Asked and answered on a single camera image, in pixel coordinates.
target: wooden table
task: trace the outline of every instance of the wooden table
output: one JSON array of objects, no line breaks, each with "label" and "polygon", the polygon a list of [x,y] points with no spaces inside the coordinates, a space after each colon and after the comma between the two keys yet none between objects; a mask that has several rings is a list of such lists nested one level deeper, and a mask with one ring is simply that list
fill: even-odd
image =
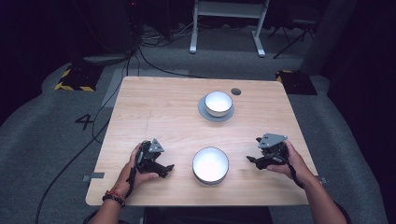
[{"label": "wooden table", "polygon": [[[242,94],[232,95],[232,88]],[[199,113],[198,102],[212,91],[224,91],[233,98],[230,119],[213,122]],[[255,138],[264,133],[287,135],[308,168],[317,174],[281,83],[126,77],[94,170],[105,175],[92,179],[86,202],[102,204],[102,196],[114,185],[134,147],[143,140],[157,138],[165,150],[157,162],[164,166],[175,164],[175,168],[166,178],[135,189],[128,205],[307,204],[304,191],[292,180],[260,171],[246,158],[262,156]],[[228,174],[215,187],[202,186],[192,172],[192,159],[204,147],[218,147],[229,159]]]}]

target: forearm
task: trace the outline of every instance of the forearm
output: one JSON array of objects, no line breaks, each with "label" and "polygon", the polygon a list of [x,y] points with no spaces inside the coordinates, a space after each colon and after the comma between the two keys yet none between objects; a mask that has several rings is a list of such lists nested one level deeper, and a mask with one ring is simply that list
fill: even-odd
[{"label": "forearm", "polygon": [[347,223],[343,213],[313,175],[305,179],[303,185],[315,223]]},{"label": "forearm", "polygon": [[96,216],[92,220],[92,224],[117,224],[120,219],[121,205],[114,200],[105,200],[100,207]]}]

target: black curtain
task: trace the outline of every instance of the black curtain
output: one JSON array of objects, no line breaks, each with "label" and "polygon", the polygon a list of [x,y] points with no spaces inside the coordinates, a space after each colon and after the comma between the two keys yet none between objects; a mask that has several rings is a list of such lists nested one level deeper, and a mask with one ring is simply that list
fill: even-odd
[{"label": "black curtain", "polygon": [[396,6],[360,0],[323,66],[328,96],[344,116],[396,223]]}]

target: gray plate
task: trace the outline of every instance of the gray plate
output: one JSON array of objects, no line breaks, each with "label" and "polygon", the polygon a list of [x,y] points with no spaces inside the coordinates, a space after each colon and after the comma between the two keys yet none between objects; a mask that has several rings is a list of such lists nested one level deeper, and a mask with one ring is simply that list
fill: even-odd
[{"label": "gray plate", "polygon": [[202,117],[204,117],[210,121],[222,122],[222,121],[225,121],[233,116],[233,105],[231,106],[230,111],[228,111],[228,113],[226,115],[224,115],[223,117],[214,117],[214,116],[211,116],[209,113],[207,113],[206,105],[205,105],[205,97],[203,97],[198,103],[198,111],[202,115]]}]

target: white bowl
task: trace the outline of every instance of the white bowl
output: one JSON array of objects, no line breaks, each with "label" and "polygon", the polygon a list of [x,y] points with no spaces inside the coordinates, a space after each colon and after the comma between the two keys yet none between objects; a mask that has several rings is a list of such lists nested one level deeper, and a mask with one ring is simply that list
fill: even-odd
[{"label": "white bowl", "polygon": [[228,158],[216,147],[201,149],[192,161],[192,170],[197,180],[205,186],[215,186],[220,183],[228,172]]},{"label": "white bowl", "polygon": [[205,97],[206,111],[213,117],[227,115],[232,106],[233,99],[223,91],[212,91]]}]

